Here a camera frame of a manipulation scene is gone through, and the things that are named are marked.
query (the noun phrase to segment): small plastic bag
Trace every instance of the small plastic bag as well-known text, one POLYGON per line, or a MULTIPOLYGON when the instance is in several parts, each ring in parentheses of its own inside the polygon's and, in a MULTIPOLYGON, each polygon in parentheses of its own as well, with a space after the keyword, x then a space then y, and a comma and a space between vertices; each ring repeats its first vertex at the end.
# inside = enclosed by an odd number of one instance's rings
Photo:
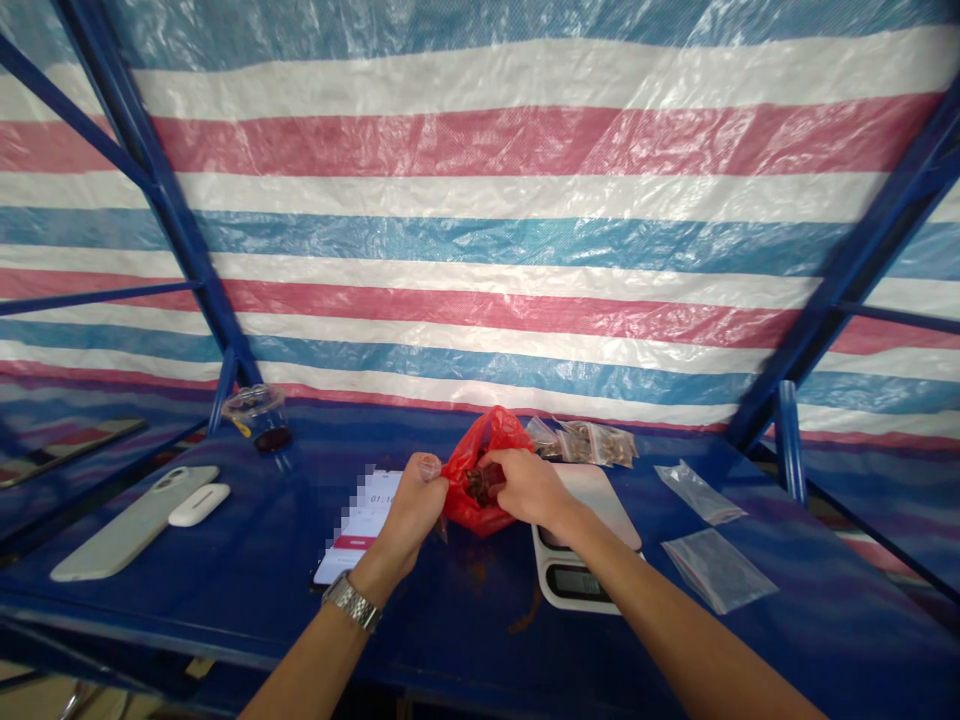
POLYGON ((560 458, 560 438, 538 417, 530 418, 527 423, 527 435, 540 456, 547 459, 560 458))
POLYGON ((746 510, 707 485, 683 460, 675 467, 655 465, 653 469, 667 487, 711 525, 722 525, 747 514, 746 510))
POLYGON ((565 430, 561 430, 557 435, 560 438, 560 454, 564 462, 593 462, 593 450, 590 448, 589 440, 565 430))
POLYGON ((596 426, 593 423, 587 422, 586 420, 557 420, 557 422, 567 433, 577 438, 577 440, 568 440, 568 445, 572 445, 575 448, 573 454, 584 458, 583 460, 567 460, 564 458, 565 462, 581 462, 592 465, 607 465, 609 467, 596 434, 596 426), (583 450, 579 440, 585 440, 587 442, 590 448, 588 452, 583 450))
POLYGON ((717 615, 777 592, 766 575, 712 528, 661 544, 684 582, 717 615))
POLYGON ((586 423, 586 426, 587 437, 590 438, 590 453, 593 456, 591 462, 594 465, 613 467, 613 462, 607 454, 608 443, 604 442, 603 429, 596 423, 586 423))
POLYGON ((598 438, 603 457, 606 459, 606 465, 622 465, 632 468, 633 458, 639 457, 637 454, 637 444, 633 433, 628 433, 619 428, 612 428, 609 425, 593 425, 595 435, 598 438))

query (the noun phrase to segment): blue metal pole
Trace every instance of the blue metal pole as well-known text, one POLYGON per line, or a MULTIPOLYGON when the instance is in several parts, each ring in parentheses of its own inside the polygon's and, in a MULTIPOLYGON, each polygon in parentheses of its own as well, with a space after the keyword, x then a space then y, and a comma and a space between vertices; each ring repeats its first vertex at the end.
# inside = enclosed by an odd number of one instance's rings
POLYGON ((784 380, 777 388, 777 467, 787 492, 807 506, 807 481, 800 457, 800 415, 797 412, 797 386, 784 380))
POLYGON ((223 353, 223 365, 220 366, 220 379, 217 381, 217 392, 213 396, 213 408, 210 410, 210 424, 207 435, 213 435, 220 428, 223 417, 223 401, 233 390, 237 381, 237 354, 233 348, 227 348, 223 353))
POLYGON ((48 647, 100 673, 112 673, 134 687, 153 690, 172 698, 190 697, 199 687, 199 682, 189 675, 166 667, 159 661, 146 661, 141 654, 134 655, 123 645, 103 638, 28 625, 9 617, 0 619, 0 625, 33 641, 37 647, 48 647))
POLYGON ((243 384, 263 382, 250 344, 210 262, 196 218, 187 206, 133 77, 117 48, 103 5, 88 0, 53 0, 53 6, 120 144, 147 170, 157 186, 155 196, 149 198, 150 205, 184 276, 202 283, 195 296, 217 345, 221 352, 230 347, 234 349, 243 384))
POLYGON ((76 130, 80 136, 117 166, 124 175, 130 178, 148 196, 153 196, 157 188, 147 172, 119 145, 117 145, 100 126, 91 120, 87 114, 47 79, 27 57, 17 50, 16 46, 0 34, 0 65, 3 65, 10 74, 22 82, 30 92, 36 95, 64 122, 76 130))
POLYGON ((950 320, 934 315, 908 313, 903 310, 878 308, 872 305, 859 305, 851 302, 837 303, 837 310, 847 315, 860 315, 861 317, 886 320, 887 322, 900 323, 901 325, 911 325, 913 327, 923 328, 924 330, 936 330, 937 332, 960 335, 960 320, 950 320))
POLYGON ((119 288, 117 290, 100 290, 92 293, 77 293, 76 295, 53 295, 45 298, 28 298, 26 300, 7 300, 0 302, 0 317, 16 315, 18 313, 50 310, 58 307, 73 305, 87 305, 95 302, 109 302, 110 300, 124 300, 132 297, 147 297, 148 295, 163 295, 169 292, 182 290, 197 290, 201 283, 196 280, 187 280, 179 283, 165 283, 163 285, 141 285, 133 288, 119 288))
POLYGON ((783 380, 800 385, 843 331, 849 316, 840 302, 862 303, 910 238, 952 187, 960 163, 943 163, 960 133, 960 77, 914 139, 866 215, 829 263, 823 281, 763 373, 744 394, 727 440, 748 453, 763 436, 783 380), (947 173, 944 168, 951 168, 947 173), (928 182, 936 174, 936 189, 928 182))

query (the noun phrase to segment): hand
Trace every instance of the hand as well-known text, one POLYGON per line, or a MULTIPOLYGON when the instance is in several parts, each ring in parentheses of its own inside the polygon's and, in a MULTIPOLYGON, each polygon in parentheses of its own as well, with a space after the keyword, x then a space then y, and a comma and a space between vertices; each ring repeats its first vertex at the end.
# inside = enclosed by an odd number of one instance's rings
POLYGON ((441 467, 436 455, 410 457, 383 530, 350 573, 353 586, 375 605, 382 607, 413 570, 421 543, 440 517, 449 486, 441 467))
POLYGON ((477 467, 497 463, 507 482, 490 488, 490 497, 517 520, 554 530, 562 516, 579 505, 551 463, 529 450, 491 450, 477 467))

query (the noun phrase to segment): silver watch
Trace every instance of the silver watch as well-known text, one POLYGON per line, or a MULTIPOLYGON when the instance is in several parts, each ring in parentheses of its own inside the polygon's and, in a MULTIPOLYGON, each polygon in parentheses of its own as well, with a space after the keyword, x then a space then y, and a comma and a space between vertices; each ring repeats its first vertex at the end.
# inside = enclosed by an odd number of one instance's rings
POLYGON ((376 630, 377 623, 380 622, 380 616, 383 613, 377 609, 376 605, 354 589, 350 581, 347 580, 349 572, 349 570, 344 570, 337 575, 337 579, 323 593, 323 602, 324 604, 332 602, 360 623, 360 627, 372 633, 376 630))

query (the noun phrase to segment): phone screen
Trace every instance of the phone screen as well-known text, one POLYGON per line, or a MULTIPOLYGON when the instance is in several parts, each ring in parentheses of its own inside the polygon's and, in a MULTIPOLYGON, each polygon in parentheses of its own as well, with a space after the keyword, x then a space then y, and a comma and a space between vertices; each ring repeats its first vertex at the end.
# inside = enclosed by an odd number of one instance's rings
POLYGON ((402 473, 374 470, 363 477, 351 498, 331 547, 310 576, 310 589, 323 592, 344 570, 353 570, 386 522, 402 473))

